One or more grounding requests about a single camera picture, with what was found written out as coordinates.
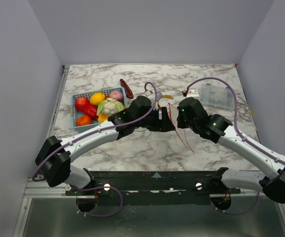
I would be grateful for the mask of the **clear zip bag orange zipper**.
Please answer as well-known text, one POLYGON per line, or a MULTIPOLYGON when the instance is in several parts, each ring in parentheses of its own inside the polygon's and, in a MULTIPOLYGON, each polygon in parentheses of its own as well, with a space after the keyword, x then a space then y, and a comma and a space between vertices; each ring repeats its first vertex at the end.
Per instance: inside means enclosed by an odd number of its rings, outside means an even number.
POLYGON ((176 140, 174 151, 181 156, 201 157, 204 152, 200 150, 202 145, 201 138, 190 128, 178 128, 178 108, 172 103, 168 104, 169 118, 175 126, 174 138, 176 140))

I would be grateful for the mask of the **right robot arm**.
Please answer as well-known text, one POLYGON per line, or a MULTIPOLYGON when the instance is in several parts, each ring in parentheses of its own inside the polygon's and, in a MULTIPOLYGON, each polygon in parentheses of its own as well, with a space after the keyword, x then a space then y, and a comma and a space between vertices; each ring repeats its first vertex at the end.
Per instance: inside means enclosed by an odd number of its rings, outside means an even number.
POLYGON ((263 192, 277 203, 285 203, 285 156, 278 154, 237 129, 221 115, 208 115, 199 100, 189 97, 178 105, 178 127, 189 128, 201 138, 224 146, 258 168, 257 171, 224 171, 212 180, 212 189, 223 193, 229 189, 263 192))

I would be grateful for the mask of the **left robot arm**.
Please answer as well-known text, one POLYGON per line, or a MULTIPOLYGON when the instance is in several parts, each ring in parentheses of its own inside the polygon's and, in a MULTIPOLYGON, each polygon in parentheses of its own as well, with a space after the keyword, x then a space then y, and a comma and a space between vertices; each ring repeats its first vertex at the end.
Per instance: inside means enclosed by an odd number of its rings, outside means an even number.
POLYGON ((37 174, 41 173, 48 186, 66 183, 77 187, 83 195, 93 192, 94 183, 86 169, 72 166, 72 162, 84 153, 105 143, 117 141, 134 132, 146 128, 152 132, 170 132, 176 128, 170 120, 166 107, 156 109, 156 102, 145 96, 138 96, 130 106, 99 125, 78 135, 58 139, 48 137, 39 151, 35 163, 37 174))

